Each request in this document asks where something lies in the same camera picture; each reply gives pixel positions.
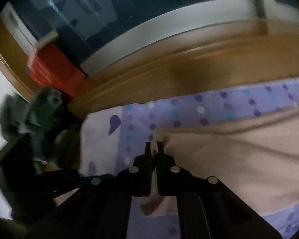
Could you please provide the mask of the beige brown garment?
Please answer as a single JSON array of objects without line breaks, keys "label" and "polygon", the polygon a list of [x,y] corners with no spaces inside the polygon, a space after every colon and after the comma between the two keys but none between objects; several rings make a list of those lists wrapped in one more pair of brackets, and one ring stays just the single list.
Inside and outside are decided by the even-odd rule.
[{"label": "beige brown garment", "polygon": [[154,141],[192,175],[217,177],[259,215],[299,203],[299,107],[198,128],[161,128]]}]

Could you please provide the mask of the dark clothes pile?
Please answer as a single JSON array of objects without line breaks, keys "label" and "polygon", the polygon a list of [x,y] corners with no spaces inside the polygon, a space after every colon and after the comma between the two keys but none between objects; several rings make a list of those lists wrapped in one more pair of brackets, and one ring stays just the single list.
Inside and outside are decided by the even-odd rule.
[{"label": "dark clothes pile", "polygon": [[65,113],[64,96],[53,87],[38,90],[31,101],[7,94],[0,105],[1,135],[9,142],[28,134],[36,172],[59,170],[58,147],[69,133]]}]

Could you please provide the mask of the purple polka dot bedsheet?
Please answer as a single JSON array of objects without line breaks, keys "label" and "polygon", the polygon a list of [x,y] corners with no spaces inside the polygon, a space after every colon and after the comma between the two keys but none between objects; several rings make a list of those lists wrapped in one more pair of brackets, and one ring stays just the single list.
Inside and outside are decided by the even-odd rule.
[{"label": "purple polka dot bedsheet", "polygon": [[299,78],[91,113],[80,173],[118,174],[157,141],[194,176],[220,179],[283,238],[298,231]]}]

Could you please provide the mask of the red box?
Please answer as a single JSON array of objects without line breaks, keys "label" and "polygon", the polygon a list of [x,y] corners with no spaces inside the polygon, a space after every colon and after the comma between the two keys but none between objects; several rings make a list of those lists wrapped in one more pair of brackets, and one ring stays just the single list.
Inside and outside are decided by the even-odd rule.
[{"label": "red box", "polygon": [[57,31],[51,31],[37,41],[27,62],[28,75],[40,87],[52,86],[75,98],[85,75],[57,48],[57,38]]}]

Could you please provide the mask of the wooden window frame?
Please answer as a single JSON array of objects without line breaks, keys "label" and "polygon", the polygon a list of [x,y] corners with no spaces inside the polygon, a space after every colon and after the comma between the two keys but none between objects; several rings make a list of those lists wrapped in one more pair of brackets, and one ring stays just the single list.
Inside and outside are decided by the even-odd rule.
[{"label": "wooden window frame", "polygon": [[[29,56],[0,19],[0,71],[26,99],[37,85]],[[255,20],[212,25],[166,38],[87,78],[71,111],[87,114],[132,103],[299,77],[299,24]]]}]

